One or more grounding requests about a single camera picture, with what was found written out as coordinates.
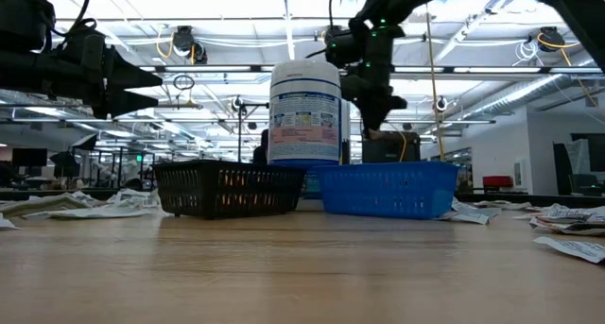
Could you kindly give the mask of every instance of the table surface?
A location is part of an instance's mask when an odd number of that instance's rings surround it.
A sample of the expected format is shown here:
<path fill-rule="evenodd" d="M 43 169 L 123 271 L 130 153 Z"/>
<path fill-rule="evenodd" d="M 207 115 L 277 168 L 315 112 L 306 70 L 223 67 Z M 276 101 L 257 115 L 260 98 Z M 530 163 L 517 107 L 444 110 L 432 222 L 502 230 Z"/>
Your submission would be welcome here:
<path fill-rule="evenodd" d="M 0 321 L 602 323 L 605 268 L 532 243 L 557 236 L 517 214 L 15 220 L 0 232 Z"/>

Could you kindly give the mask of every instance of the ceiling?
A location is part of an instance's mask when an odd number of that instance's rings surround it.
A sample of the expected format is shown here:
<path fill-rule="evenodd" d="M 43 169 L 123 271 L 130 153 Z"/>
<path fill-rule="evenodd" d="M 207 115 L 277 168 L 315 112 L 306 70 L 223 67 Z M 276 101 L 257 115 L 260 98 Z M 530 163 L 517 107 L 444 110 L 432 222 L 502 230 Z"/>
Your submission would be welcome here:
<path fill-rule="evenodd" d="M 82 1 L 52 0 L 59 31 L 66 31 L 71 26 Z M 535 43 L 524 45 L 528 35 L 535 38 L 541 26 L 556 26 L 568 43 L 577 41 L 554 9 L 536 0 L 510 0 L 508 4 L 505 4 L 507 0 L 502 0 L 501 7 L 495 9 L 494 14 L 487 14 L 485 7 L 490 1 L 435 0 L 428 5 L 432 17 L 430 28 L 434 54 L 438 59 L 436 65 L 563 66 L 561 52 L 539 52 L 536 56 L 531 53 L 531 46 L 535 46 Z M 346 26 L 348 19 L 361 9 L 364 2 L 334 0 L 335 24 Z M 206 49 L 209 66 L 253 64 L 268 67 L 261 73 L 225 71 L 190 74 L 196 85 L 191 91 L 181 93 L 178 99 L 180 91 L 173 86 L 173 79 L 178 74 L 159 74 L 164 78 L 163 87 L 138 89 L 136 92 L 156 97 L 161 105 L 167 107 L 122 118 L 177 118 L 190 122 L 175 122 L 160 129 L 153 129 L 148 123 L 132 123 L 129 124 L 130 130 L 120 128 L 131 133 L 128 137 L 104 134 L 108 139 L 119 138 L 122 141 L 174 140 L 177 142 L 169 144 L 170 149 L 164 148 L 164 155 L 168 155 L 171 149 L 181 153 L 191 150 L 194 155 L 204 150 L 209 155 L 227 160 L 234 158 L 237 148 L 237 123 L 232 122 L 230 109 L 233 98 L 240 96 L 250 103 L 268 102 L 270 66 L 303 59 L 321 50 L 324 46 L 321 32 L 329 23 L 328 0 L 91 0 L 87 16 L 97 19 L 97 30 L 108 36 L 107 43 L 114 44 L 123 57 L 135 65 L 187 64 L 174 52 L 167 58 L 163 57 L 158 53 L 157 46 L 167 53 L 170 35 L 176 27 L 192 26 L 197 41 Z M 393 64 L 430 64 L 428 42 L 423 40 L 427 32 L 426 7 L 414 9 L 402 27 L 406 37 L 395 41 Z M 523 60 L 522 51 L 532 56 Z M 583 52 L 581 45 L 569 49 L 572 58 Z M 535 75 L 437 75 L 436 91 L 450 101 L 449 108 L 454 113 L 458 109 L 471 108 L 515 82 L 531 79 L 535 79 Z M 433 83 L 429 74 L 393 75 L 391 85 L 396 94 L 408 101 L 409 108 L 392 112 L 390 119 L 405 117 L 426 120 L 433 117 Z M 186 106 L 187 101 L 194 105 L 193 108 Z M 78 112 L 86 112 L 86 109 L 81 108 Z M 38 113 L 37 116 L 53 115 Z M 249 118 L 266 120 L 268 111 L 259 108 Z M 359 118 L 354 108 L 352 118 Z M 218 120 L 228 122 L 219 124 Z M 255 130 L 244 127 L 245 159 L 251 157 L 252 149 L 259 143 L 259 134 L 267 124 L 258 122 L 257 126 Z M 417 126 L 418 130 L 424 128 L 426 125 Z M 358 134 L 357 126 L 352 127 L 352 132 Z"/>

